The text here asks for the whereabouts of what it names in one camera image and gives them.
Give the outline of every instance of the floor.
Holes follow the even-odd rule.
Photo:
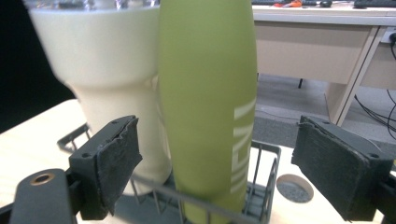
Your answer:
[[[259,75],[256,117],[286,123],[298,122],[301,115],[328,120],[327,83],[305,79],[299,89],[299,81],[298,78]],[[396,101],[396,91],[389,93]],[[363,105],[386,118],[395,106],[387,90],[360,87],[357,96]],[[396,114],[392,113],[391,117],[396,119]],[[396,123],[391,122],[390,125],[396,126]],[[342,128],[371,140],[390,143],[391,146],[395,144],[396,152],[396,139],[389,134],[387,126],[371,119],[356,100],[352,102]]]

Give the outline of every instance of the table surface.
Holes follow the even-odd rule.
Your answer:
[[[70,155],[61,151],[56,142],[84,123],[78,101],[69,100],[1,133],[0,207],[13,202],[15,188],[26,176],[50,168],[67,169]],[[307,180],[297,166],[290,164],[292,148],[281,149],[278,176],[292,174]],[[262,159],[262,163],[270,164],[268,159]],[[345,223],[315,187],[313,191],[314,197],[310,202],[294,203],[284,198],[276,189],[271,223]],[[380,223],[381,219],[382,215],[377,212],[374,223]],[[131,223],[111,216],[103,221],[78,222]]]
[[[357,25],[396,25],[396,8],[353,8],[353,2],[333,2],[332,7],[253,6],[255,21],[288,21]]]

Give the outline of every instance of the wire basket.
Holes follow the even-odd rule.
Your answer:
[[[58,141],[58,146],[62,150],[73,153],[90,138],[89,128],[84,124],[60,139]],[[182,224],[190,223],[183,215],[182,203],[191,203],[204,209],[206,214],[205,223],[207,224],[210,224],[210,217],[213,215],[226,217],[231,223],[269,223],[280,151],[281,149],[278,146],[252,141],[247,194],[245,197],[245,205],[241,213],[235,213],[177,191],[172,174],[163,185],[138,175],[132,175],[131,184],[133,186],[134,195],[137,195],[134,186],[136,182],[151,187],[153,191],[150,194],[132,197],[136,200],[136,203],[128,204],[128,206],[131,205],[131,211],[137,211],[139,209],[137,206],[143,206],[145,211],[151,211],[153,214],[150,214],[149,218],[156,219],[157,221],[150,221],[145,217],[144,220],[146,223],[175,223],[175,220]],[[267,162],[263,164],[263,158],[269,158],[272,160],[272,163],[268,164]],[[259,183],[259,179],[266,180],[266,183]],[[144,215],[140,212],[134,212],[133,214],[136,216],[134,217],[135,220],[139,220],[139,216]]]

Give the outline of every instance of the desk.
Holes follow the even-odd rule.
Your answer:
[[[56,142],[84,122],[77,100],[70,100],[0,134],[0,207],[13,202],[15,188],[26,176],[49,168],[68,168],[69,154],[61,151]],[[282,147],[278,176],[293,174],[307,180],[297,166],[290,164],[291,153],[292,148]],[[271,223],[347,223],[315,187],[313,189],[314,197],[309,203],[293,203],[276,189]],[[381,214],[377,212],[375,223],[380,223],[381,219]],[[131,222],[107,217],[103,221],[79,223]]]
[[[380,43],[396,8],[253,6],[253,14],[259,73],[329,82],[332,123],[341,126],[360,85],[396,89],[396,63]]]

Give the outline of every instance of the black wire rack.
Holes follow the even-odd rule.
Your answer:
[[[78,127],[73,132],[63,137],[58,141],[60,149],[73,153],[78,150],[79,145],[91,138],[89,128],[86,124]],[[245,197],[245,205],[240,213],[224,209],[216,206],[212,203],[197,199],[191,195],[184,194],[177,191],[175,180],[171,174],[167,181],[161,185],[150,180],[147,180],[138,175],[131,176],[131,184],[134,190],[134,195],[137,195],[135,189],[135,183],[141,183],[152,188],[152,192],[145,195],[134,196],[136,204],[138,206],[151,207],[153,216],[166,216],[160,217],[161,223],[171,223],[169,217],[174,220],[179,220],[179,223],[190,223],[183,215],[183,203],[194,204],[205,211],[205,223],[210,224],[211,216],[222,216],[230,220],[230,223],[243,223],[243,224],[256,224],[256,223],[269,223],[271,216],[271,208],[274,198],[274,190],[276,187],[276,174],[279,166],[280,152],[281,149],[278,146],[267,144],[264,142],[252,141],[251,150],[257,150],[257,159],[254,161],[254,169],[250,166],[249,172],[252,172],[252,180],[247,183],[247,194]],[[262,176],[262,158],[270,155],[272,165],[270,170],[265,171],[268,175]],[[258,177],[268,179],[266,185],[258,183]]]

